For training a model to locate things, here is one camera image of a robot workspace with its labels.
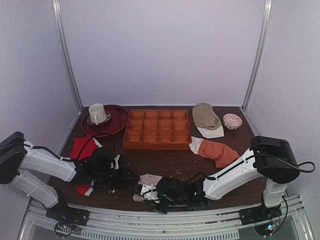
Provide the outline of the mauve underwear white waistband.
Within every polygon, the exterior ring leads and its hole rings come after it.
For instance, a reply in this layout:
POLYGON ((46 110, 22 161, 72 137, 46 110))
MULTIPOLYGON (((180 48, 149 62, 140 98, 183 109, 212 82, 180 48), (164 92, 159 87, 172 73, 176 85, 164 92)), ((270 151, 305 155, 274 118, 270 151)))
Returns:
POLYGON ((142 203, 145 200, 157 201, 159 198, 157 197, 155 188, 162 178, 162 176, 149 173, 140 175, 134 187, 132 199, 138 203, 142 203))

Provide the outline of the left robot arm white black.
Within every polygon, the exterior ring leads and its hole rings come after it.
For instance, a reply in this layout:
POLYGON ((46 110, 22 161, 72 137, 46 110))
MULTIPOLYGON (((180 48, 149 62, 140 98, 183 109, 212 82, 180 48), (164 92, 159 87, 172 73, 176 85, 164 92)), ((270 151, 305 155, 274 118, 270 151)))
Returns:
POLYGON ((134 175, 125 156, 103 147, 97 138, 75 138, 70 156, 63 157, 45 146, 33 145, 16 131, 0 143, 0 183, 14 186, 47 208, 62 204, 62 197, 58 189, 30 171, 71 183, 81 196, 89 197, 99 183, 114 190, 134 175))

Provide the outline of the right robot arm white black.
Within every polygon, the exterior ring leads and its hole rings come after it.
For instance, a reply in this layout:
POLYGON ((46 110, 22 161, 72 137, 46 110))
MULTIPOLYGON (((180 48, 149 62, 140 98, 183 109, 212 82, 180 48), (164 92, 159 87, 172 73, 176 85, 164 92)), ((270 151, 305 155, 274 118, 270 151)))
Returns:
POLYGON ((251 139, 250 148, 230 165, 212 175, 204 172, 197 175, 202 176, 197 181, 161 177, 155 183, 139 183, 134 188, 133 199, 147 201, 164 214, 173 208, 203 210, 236 188, 266 177, 262 206, 272 209, 281 204, 288 183, 300 175, 300 170, 288 141, 256 136, 251 139))

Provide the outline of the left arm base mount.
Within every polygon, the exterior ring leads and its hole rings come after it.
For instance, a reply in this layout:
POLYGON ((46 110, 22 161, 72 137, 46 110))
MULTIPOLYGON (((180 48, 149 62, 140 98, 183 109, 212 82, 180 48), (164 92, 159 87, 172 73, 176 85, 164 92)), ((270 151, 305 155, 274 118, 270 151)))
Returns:
POLYGON ((56 220, 53 232, 62 239, 69 237, 78 226, 86 226, 90 215, 88 210, 58 204, 45 210, 48 218, 56 220))

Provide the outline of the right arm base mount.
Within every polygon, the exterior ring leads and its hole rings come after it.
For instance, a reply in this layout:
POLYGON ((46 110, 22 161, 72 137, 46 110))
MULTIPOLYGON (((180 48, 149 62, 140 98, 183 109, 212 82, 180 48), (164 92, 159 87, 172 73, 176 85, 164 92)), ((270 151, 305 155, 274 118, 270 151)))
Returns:
POLYGON ((241 209, 239 216, 243 226, 253 224, 255 232, 261 237, 271 237, 277 229, 274 218, 282 215, 281 205, 267 208, 264 204, 241 209))

